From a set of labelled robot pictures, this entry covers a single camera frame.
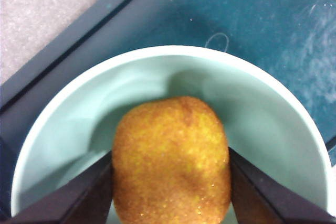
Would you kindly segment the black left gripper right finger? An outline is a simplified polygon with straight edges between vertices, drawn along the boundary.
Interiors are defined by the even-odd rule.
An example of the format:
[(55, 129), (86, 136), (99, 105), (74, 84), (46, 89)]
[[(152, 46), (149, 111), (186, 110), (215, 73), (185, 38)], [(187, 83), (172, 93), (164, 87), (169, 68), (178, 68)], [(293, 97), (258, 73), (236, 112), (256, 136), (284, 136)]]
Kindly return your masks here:
[(335, 223), (335, 217), (276, 182), (229, 149), (232, 204), (238, 223)]

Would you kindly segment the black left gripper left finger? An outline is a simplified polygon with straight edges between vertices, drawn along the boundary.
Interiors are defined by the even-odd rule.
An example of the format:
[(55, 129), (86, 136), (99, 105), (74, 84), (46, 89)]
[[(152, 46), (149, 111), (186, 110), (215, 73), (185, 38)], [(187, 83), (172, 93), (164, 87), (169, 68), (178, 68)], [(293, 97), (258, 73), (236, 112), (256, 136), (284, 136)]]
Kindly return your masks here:
[(10, 219), (10, 223), (105, 223), (111, 201), (111, 152), (51, 194)]

